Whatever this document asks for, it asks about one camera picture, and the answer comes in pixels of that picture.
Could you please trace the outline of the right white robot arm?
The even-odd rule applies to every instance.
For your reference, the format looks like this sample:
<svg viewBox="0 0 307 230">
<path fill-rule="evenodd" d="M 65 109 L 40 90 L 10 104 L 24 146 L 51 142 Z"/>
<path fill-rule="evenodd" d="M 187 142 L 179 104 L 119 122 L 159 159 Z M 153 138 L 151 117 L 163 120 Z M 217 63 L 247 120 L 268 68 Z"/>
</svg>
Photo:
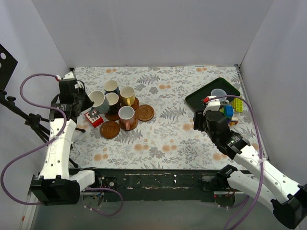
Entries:
<svg viewBox="0 0 307 230">
<path fill-rule="evenodd" d="M 255 179 L 235 170 L 217 178 L 218 187 L 238 189 L 269 208 L 285 227 L 294 230 L 307 216 L 307 186 L 290 179 L 260 155 L 260 151 L 230 130 L 219 111 L 195 112 L 194 129 L 204 131 L 217 149 L 249 170 Z"/>
</svg>

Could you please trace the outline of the dark wooden coaster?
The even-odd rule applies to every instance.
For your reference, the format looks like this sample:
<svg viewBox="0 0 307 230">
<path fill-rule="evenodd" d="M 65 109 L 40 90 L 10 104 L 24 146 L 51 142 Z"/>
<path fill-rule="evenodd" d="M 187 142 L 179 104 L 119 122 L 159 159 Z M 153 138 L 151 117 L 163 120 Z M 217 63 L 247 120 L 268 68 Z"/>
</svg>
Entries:
<svg viewBox="0 0 307 230">
<path fill-rule="evenodd" d="M 120 131 L 119 124 L 116 121 L 106 121 L 100 127 L 100 134 L 107 139 L 115 138 Z"/>
</svg>

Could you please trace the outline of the black mug white inside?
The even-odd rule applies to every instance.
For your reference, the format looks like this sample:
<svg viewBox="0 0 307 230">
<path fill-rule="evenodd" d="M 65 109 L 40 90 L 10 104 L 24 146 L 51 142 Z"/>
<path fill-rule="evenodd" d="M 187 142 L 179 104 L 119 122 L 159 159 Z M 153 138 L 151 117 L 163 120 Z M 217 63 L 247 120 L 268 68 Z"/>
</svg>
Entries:
<svg viewBox="0 0 307 230">
<path fill-rule="evenodd" d="M 117 115 L 118 111 L 120 109 L 120 102 L 119 102 L 119 96 L 114 93 L 110 92 L 106 94 L 106 98 L 109 103 L 109 110 L 108 110 L 108 115 Z"/>
</svg>

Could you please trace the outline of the pink floral mug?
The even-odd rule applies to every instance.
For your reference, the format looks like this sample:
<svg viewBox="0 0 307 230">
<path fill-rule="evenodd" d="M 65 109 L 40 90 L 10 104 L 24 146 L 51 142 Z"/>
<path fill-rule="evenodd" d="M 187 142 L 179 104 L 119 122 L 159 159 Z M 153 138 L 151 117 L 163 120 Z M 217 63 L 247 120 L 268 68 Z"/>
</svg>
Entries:
<svg viewBox="0 0 307 230">
<path fill-rule="evenodd" d="M 121 119 L 131 119 L 135 116 L 135 111 L 130 106 L 124 106 L 120 108 L 120 110 L 118 111 L 118 115 Z"/>
</svg>

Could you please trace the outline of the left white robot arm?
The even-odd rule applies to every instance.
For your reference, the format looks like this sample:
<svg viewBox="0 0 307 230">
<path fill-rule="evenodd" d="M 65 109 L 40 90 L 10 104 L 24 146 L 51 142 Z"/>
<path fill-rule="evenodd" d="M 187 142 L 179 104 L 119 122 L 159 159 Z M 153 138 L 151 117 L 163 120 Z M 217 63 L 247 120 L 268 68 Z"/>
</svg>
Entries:
<svg viewBox="0 0 307 230">
<path fill-rule="evenodd" d="M 93 102 L 74 77 L 64 77 L 59 81 L 60 93 L 53 99 L 53 110 L 49 113 L 51 143 L 43 168 L 33 177 L 30 190 L 45 206 L 77 204 L 81 191 L 89 188 L 96 192 L 102 180 L 92 170 L 81 170 L 69 174 L 69 158 L 72 136 L 76 130 L 78 116 L 90 108 Z"/>
</svg>

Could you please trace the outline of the blue mug white inside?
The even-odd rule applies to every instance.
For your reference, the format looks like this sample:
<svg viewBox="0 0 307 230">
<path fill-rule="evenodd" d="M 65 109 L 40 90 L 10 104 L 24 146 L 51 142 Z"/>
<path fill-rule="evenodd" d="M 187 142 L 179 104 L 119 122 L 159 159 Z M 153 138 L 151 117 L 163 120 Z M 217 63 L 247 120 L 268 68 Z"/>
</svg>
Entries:
<svg viewBox="0 0 307 230">
<path fill-rule="evenodd" d="M 106 81 L 103 85 L 103 89 L 105 91 L 105 94 L 113 92 L 113 93 L 116 93 L 117 95 L 119 95 L 118 82 L 115 81 L 115 80 Z"/>
</svg>

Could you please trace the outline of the cream mug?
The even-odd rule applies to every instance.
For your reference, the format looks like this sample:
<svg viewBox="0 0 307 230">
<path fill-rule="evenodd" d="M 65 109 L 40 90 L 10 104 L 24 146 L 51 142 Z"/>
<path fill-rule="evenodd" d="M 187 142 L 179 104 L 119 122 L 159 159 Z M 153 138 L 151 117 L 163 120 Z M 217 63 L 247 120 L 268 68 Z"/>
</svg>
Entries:
<svg viewBox="0 0 307 230">
<path fill-rule="evenodd" d="M 121 101 L 127 106 L 132 106 L 135 102 L 135 90 L 130 86 L 125 86 L 120 90 Z"/>
</svg>

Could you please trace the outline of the green mug back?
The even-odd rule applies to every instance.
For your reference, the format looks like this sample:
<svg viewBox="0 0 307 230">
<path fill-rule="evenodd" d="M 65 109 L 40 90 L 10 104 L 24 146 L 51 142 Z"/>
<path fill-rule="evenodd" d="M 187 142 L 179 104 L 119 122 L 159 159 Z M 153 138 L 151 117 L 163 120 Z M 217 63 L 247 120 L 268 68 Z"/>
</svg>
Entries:
<svg viewBox="0 0 307 230">
<path fill-rule="evenodd" d="M 97 114 L 105 114 L 109 111 L 109 102 L 102 91 L 93 91 L 88 95 L 89 99 L 94 103 L 89 114 L 96 111 Z"/>
</svg>

